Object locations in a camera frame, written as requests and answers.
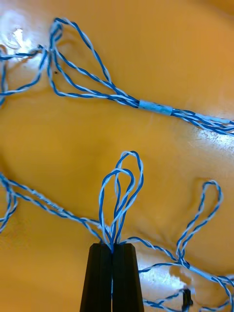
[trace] black clip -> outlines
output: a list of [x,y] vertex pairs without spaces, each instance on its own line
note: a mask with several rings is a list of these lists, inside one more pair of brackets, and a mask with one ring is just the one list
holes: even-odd
[[189,309],[190,306],[192,306],[194,302],[191,299],[191,290],[188,288],[185,288],[183,290],[183,306],[182,306],[182,312],[185,312]]

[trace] yellow surface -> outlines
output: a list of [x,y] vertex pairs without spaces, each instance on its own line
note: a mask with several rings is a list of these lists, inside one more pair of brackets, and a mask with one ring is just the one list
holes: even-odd
[[[1,20],[10,14],[22,23],[18,27],[32,47],[48,45],[52,19],[66,16],[89,36],[119,88],[136,98],[228,118],[234,116],[233,13],[233,0],[0,2]],[[68,59],[100,75],[73,30],[65,30],[60,49]],[[38,61],[9,63],[10,88],[29,81]],[[69,73],[77,83],[98,88]],[[62,77],[55,78],[60,88],[71,90]],[[197,210],[202,182],[215,179],[224,192],[223,205],[189,243],[187,259],[211,273],[233,273],[231,137],[106,100],[57,97],[45,73],[33,90],[9,97],[0,112],[0,169],[79,216],[98,217],[101,181],[124,150],[139,152],[145,183],[128,212],[123,236],[137,234],[175,250]],[[125,166],[137,172],[133,161]],[[105,194],[107,222],[114,209],[112,186]],[[215,198],[214,189],[209,190],[203,216]],[[3,189],[0,200],[3,215]],[[93,242],[81,225],[20,201],[0,235],[1,311],[78,311]],[[136,247],[141,268],[167,260]],[[192,284],[194,311],[199,304],[218,305],[226,298],[218,285],[185,270],[155,270],[141,282],[144,297],[151,299],[174,293],[183,282]]]

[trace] black object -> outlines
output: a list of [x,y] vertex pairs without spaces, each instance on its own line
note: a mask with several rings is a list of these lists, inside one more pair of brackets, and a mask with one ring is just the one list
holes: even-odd
[[[191,291],[184,289],[182,311],[191,305]],[[93,244],[89,250],[80,312],[111,311],[144,312],[136,250],[132,244],[115,244],[113,254],[104,244]]]
[[144,312],[136,250],[132,244],[115,245],[112,273],[113,312]]
[[192,306],[194,303],[191,299],[191,291],[190,289],[186,288],[183,290],[183,306],[182,306],[182,312],[186,311],[190,306]]
[[112,255],[107,245],[89,249],[80,312],[110,312]]

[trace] orange table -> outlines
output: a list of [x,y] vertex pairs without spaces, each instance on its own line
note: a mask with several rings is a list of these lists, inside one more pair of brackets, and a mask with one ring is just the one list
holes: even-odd
[[[1,43],[8,43],[9,53],[38,43],[48,45],[53,18],[66,16],[89,36],[116,86],[127,93],[233,118],[233,13],[232,0],[1,0],[0,19],[8,21],[1,23]],[[14,23],[21,29],[17,40]],[[101,75],[73,30],[66,28],[60,48],[77,65]],[[38,61],[10,62],[9,87],[29,81]],[[97,88],[83,76],[68,72],[77,83]],[[56,83],[64,91],[72,90],[60,75]],[[124,150],[140,154],[145,183],[127,214],[123,236],[139,235],[175,250],[177,239],[196,213],[202,183],[215,179],[224,202],[217,216],[189,243],[187,259],[211,273],[232,273],[231,137],[107,100],[57,97],[46,72],[35,88],[9,97],[1,108],[0,170],[77,215],[98,217],[101,181]],[[137,173],[133,161],[125,166]],[[106,222],[110,223],[113,184],[105,195]],[[215,199],[210,189],[203,217]],[[0,200],[3,215],[3,189]],[[1,310],[79,311],[88,250],[95,241],[81,225],[20,200],[0,235]],[[141,268],[167,260],[141,245],[136,248]],[[183,283],[193,285],[195,311],[200,304],[217,306],[226,298],[217,284],[184,269],[153,270],[141,276],[141,283],[144,297],[151,299],[170,295]],[[181,300],[174,305],[181,308]]]

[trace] braided rope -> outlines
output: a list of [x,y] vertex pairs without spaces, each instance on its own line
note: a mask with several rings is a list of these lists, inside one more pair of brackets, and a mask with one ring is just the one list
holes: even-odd
[[[128,156],[134,157],[137,161],[137,165],[139,169],[138,182],[136,182],[136,179],[132,171],[130,171],[129,169],[122,168],[122,163]],[[120,181],[118,178],[119,174],[124,174],[130,178],[129,185],[127,187],[126,192],[123,194],[123,196],[121,196],[121,186],[120,186]],[[116,194],[117,201],[116,201],[116,205],[114,208],[113,221],[110,226],[107,226],[104,222],[104,211],[103,211],[104,191],[105,191],[106,185],[109,183],[112,177],[115,177],[115,194]],[[130,209],[134,201],[136,200],[137,194],[142,188],[143,182],[144,182],[143,163],[138,153],[136,153],[135,151],[123,152],[115,168],[108,175],[106,175],[106,177],[103,179],[100,194],[99,194],[99,199],[98,199],[98,202],[99,202],[99,213],[98,213],[99,220],[98,221],[85,218],[85,217],[75,216],[72,212],[65,210],[63,207],[60,207],[58,204],[47,199],[41,193],[25,185],[19,184],[13,180],[7,179],[2,173],[0,173],[0,182],[6,190],[6,202],[7,202],[5,215],[4,217],[0,218],[0,233],[6,227],[7,222],[9,221],[9,218],[16,211],[17,206],[18,206],[18,198],[26,200],[26,201],[30,201],[34,205],[39,206],[40,208],[44,209],[45,211],[53,215],[57,215],[61,218],[70,219],[72,221],[76,221],[82,224],[100,242],[107,244],[112,252],[114,251],[115,243],[125,244],[128,242],[130,243],[141,242],[148,248],[164,252],[171,259],[170,262],[155,263],[151,265],[150,267],[139,270],[139,274],[147,273],[150,270],[154,270],[154,269],[157,269],[158,267],[163,267],[163,266],[164,267],[171,267],[171,266],[184,267],[206,278],[209,281],[218,283],[225,290],[226,295],[228,297],[228,299],[223,304],[219,305],[218,307],[210,308],[210,307],[203,306],[200,308],[199,310],[200,312],[202,311],[216,312],[216,311],[222,310],[228,305],[231,305],[231,312],[234,312],[234,295],[231,293],[229,289],[230,286],[234,287],[234,275],[227,275],[227,276],[212,275],[210,273],[204,272],[200,270],[199,268],[196,268],[190,265],[184,258],[185,250],[186,250],[186,246],[188,242],[193,238],[195,233],[200,231],[202,227],[204,227],[214,217],[214,215],[217,213],[218,209],[220,208],[220,205],[223,200],[223,193],[222,193],[221,187],[216,181],[210,180],[203,184],[201,200],[198,206],[198,211],[195,214],[194,218],[188,223],[181,237],[178,239],[175,253],[163,247],[153,245],[150,241],[144,240],[137,236],[132,236],[126,240],[121,241],[121,231],[123,228],[126,213]],[[204,211],[206,191],[208,187],[211,187],[211,186],[215,187],[217,190],[217,194],[218,194],[217,203],[215,204],[211,213],[209,213],[209,215],[203,221],[201,221],[198,225],[195,225],[201,213]],[[28,195],[22,194],[21,192],[17,192],[14,190],[14,188],[17,188],[19,189],[19,191],[23,191],[24,193],[27,192],[28,194],[30,194],[36,199]],[[173,300],[176,297],[179,297],[179,295],[183,292],[183,290],[184,289],[180,289],[178,290],[178,292],[176,292],[175,294],[171,296],[166,297],[165,299],[158,299],[155,301],[144,299],[143,301],[146,306],[150,306],[150,307],[158,308],[158,309],[164,309],[167,312],[179,312],[177,310],[164,306],[164,303],[170,300]]]
[[[91,52],[93,53],[93,56],[95,57],[97,62],[100,64],[105,80],[100,79],[96,75],[89,73],[87,70],[76,66],[74,63],[67,60],[67,58],[58,50],[57,44],[59,40],[62,38],[64,25],[69,25],[78,32],[78,34],[80,35],[85,45],[91,50]],[[6,62],[12,58],[33,58],[39,53],[41,53],[41,60],[39,63],[38,72],[36,73],[34,79],[30,83],[24,86],[21,86],[17,88],[16,90],[8,90],[8,86],[6,83],[6,70],[7,70]],[[62,69],[62,66],[60,65],[61,61],[64,62],[68,67],[76,70],[78,73],[88,76],[90,79],[94,80],[95,82],[98,82],[104,85],[105,87],[110,89],[111,92],[114,92],[114,93],[113,94],[102,93],[97,90],[91,90],[89,88],[86,88],[84,86],[74,83],[71,77]],[[72,85],[74,89],[78,90],[79,93],[76,93],[76,92],[66,93],[57,89],[55,82],[53,80],[52,64],[55,65],[56,69],[58,70],[58,72],[62,74],[64,79],[70,85]],[[55,94],[57,94],[60,97],[108,99],[108,100],[115,101],[122,105],[131,106],[133,108],[141,108],[141,109],[155,112],[158,114],[174,116],[186,122],[189,122],[196,127],[199,127],[201,129],[208,130],[208,131],[213,131],[221,135],[234,136],[234,132],[233,132],[234,121],[232,120],[206,116],[206,115],[198,114],[198,113],[188,111],[188,110],[180,110],[180,109],[173,108],[171,106],[138,100],[134,98],[133,96],[125,93],[123,90],[117,88],[112,82],[110,73],[108,72],[103,62],[101,61],[99,54],[94,49],[88,36],[79,28],[79,26],[75,22],[69,21],[66,18],[54,19],[52,26],[50,27],[50,32],[49,32],[48,50],[42,45],[38,45],[36,49],[29,51],[28,53],[16,53],[14,55],[8,55],[8,54],[5,54],[2,49],[0,49],[0,77],[1,77],[0,106],[4,103],[6,96],[10,96],[16,93],[27,91],[28,89],[33,87],[35,84],[37,84],[40,80],[41,73],[45,66],[47,67],[47,75],[49,78],[50,86],[52,87]]]

